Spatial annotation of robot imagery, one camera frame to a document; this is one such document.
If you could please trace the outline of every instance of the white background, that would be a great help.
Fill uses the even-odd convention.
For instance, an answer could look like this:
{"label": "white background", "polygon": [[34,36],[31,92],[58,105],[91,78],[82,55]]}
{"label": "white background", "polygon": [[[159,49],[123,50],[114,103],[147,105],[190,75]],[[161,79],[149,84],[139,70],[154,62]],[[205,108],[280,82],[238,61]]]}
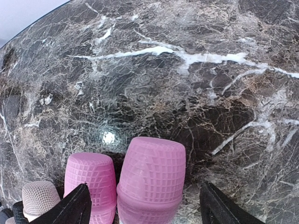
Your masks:
{"label": "white background", "polygon": [[68,0],[0,0],[0,48],[48,12]]}

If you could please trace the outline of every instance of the bright light spot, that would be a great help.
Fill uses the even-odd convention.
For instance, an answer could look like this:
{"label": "bright light spot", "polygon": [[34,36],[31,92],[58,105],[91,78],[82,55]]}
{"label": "bright light spot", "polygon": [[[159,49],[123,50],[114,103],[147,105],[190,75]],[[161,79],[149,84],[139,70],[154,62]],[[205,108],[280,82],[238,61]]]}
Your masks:
{"label": "bright light spot", "polygon": [[106,144],[111,144],[115,141],[115,134],[111,132],[104,132],[103,141]]}

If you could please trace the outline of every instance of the grid-textured surface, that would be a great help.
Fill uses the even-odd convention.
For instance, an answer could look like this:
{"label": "grid-textured surface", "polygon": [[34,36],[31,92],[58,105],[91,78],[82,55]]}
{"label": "grid-textured surface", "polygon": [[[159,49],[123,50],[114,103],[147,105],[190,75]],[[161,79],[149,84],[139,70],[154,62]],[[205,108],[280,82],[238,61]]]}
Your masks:
{"label": "grid-textured surface", "polygon": [[53,183],[36,181],[27,183],[22,189],[24,211],[34,216],[40,216],[52,209],[60,197]]}
{"label": "grid-textured surface", "polygon": [[122,224],[170,224],[177,208],[171,210],[142,210],[117,200],[118,216]]}
{"label": "grid-textured surface", "polygon": [[64,179],[64,196],[87,183],[93,208],[116,205],[116,180],[112,159],[98,153],[76,153],[69,157]]}
{"label": "grid-textured surface", "polygon": [[153,203],[171,203],[182,197],[185,147],[177,142],[134,138],[121,171],[118,194]]}
{"label": "grid-textured surface", "polygon": [[108,211],[94,212],[92,210],[89,224],[112,224],[116,207]]}
{"label": "grid-textured surface", "polygon": [[11,217],[8,220],[6,220],[5,224],[15,224],[14,217]]}

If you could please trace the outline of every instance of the light pink object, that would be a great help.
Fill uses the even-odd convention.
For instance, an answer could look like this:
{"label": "light pink object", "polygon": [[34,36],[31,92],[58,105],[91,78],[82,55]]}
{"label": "light pink object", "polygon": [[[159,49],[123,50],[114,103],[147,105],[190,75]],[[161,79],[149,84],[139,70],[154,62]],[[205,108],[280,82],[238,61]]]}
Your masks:
{"label": "light pink object", "polygon": [[90,224],[111,224],[116,209],[116,180],[112,159],[99,153],[72,154],[66,165],[64,196],[85,182],[92,200]]}
{"label": "light pink object", "polygon": [[123,224],[168,224],[182,200],[185,147],[177,142],[132,139],[117,186],[117,208]]}

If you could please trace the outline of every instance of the marble table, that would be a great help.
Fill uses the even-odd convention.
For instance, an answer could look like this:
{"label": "marble table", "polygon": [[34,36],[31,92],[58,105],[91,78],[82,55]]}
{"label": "marble table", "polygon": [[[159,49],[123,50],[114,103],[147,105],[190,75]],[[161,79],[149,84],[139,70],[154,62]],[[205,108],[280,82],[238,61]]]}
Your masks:
{"label": "marble table", "polygon": [[268,224],[299,222],[296,0],[73,0],[0,49],[0,200],[63,186],[74,152],[185,145],[176,224],[210,181]]}

